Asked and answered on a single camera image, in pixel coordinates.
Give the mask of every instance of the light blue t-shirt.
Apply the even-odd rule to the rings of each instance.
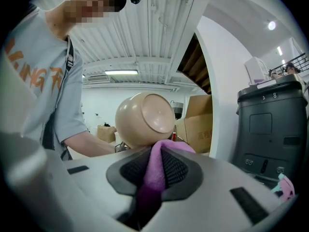
[[[50,31],[41,9],[17,25],[5,43],[13,67],[37,97],[23,134],[42,143],[45,125],[56,111],[53,140],[59,154],[65,139],[87,131],[80,109],[83,61],[75,49],[74,66],[68,72],[67,48],[68,42]]]

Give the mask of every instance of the round ceiling light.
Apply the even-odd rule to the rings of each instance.
[[[276,23],[274,21],[271,21],[268,25],[268,29],[269,30],[274,30],[276,27]]]

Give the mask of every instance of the curved white wall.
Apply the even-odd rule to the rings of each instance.
[[[249,51],[227,30],[202,17],[196,35],[211,81],[213,130],[210,156],[230,161],[238,131],[237,93],[250,81],[244,63]]]

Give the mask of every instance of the black storage bin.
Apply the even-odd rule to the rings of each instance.
[[[280,173],[296,180],[306,147],[307,103],[295,75],[240,91],[232,163],[269,188]]]

